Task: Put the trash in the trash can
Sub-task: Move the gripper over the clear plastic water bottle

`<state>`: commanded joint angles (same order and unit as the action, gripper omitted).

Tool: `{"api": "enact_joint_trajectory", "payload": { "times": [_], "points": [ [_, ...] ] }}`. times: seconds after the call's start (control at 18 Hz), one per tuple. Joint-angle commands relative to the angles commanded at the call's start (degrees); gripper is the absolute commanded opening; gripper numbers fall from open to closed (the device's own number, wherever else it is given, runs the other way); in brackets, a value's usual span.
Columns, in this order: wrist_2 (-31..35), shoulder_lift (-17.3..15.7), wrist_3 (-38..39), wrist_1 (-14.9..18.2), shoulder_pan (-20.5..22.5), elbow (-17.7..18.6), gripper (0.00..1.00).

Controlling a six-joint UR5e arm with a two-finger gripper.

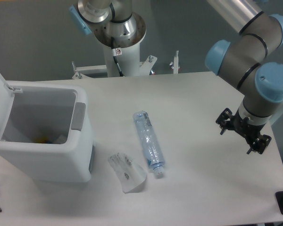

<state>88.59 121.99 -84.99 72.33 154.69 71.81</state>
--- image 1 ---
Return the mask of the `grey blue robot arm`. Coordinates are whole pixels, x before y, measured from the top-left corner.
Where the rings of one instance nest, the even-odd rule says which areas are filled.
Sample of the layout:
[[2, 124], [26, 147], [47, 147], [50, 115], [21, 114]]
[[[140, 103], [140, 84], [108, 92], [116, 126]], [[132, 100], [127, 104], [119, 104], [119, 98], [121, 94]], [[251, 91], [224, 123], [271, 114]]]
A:
[[[263, 153], [271, 137], [260, 132], [283, 103], [283, 65], [264, 59], [283, 44], [283, 16], [266, 15], [252, 0], [211, 0], [210, 5], [241, 39], [216, 42], [206, 67], [244, 96], [236, 113], [225, 109], [216, 123], [222, 131], [242, 136], [250, 152]], [[155, 58], [140, 61], [144, 20], [130, 0], [79, 0], [69, 13], [84, 34], [94, 34], [103, 46], [109, 77], [148, 76]]]

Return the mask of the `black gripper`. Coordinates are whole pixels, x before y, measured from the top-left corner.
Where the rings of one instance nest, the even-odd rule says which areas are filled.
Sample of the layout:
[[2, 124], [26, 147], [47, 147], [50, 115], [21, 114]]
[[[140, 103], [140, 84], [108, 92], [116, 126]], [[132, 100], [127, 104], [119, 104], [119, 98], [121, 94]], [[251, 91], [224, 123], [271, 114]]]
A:
[[247, 154], [250, 154], [251, 152], [263, 154], [272, 140], [270, 136], [260, 134], [265, 124], [249, 124], [248, 118], [242, 118], [239, 115], [239, 111], [237, 111], [233, 116], [232, 111], [229, 108], [225, 108], [220, 113], [220, 115], [216, 119], [216, 124], [219, 125], [221, 129], [220, 135], [223, 135], [226, 130], [234, 130], [236, 133], [245, 138], [247, 144], [250, 146]]

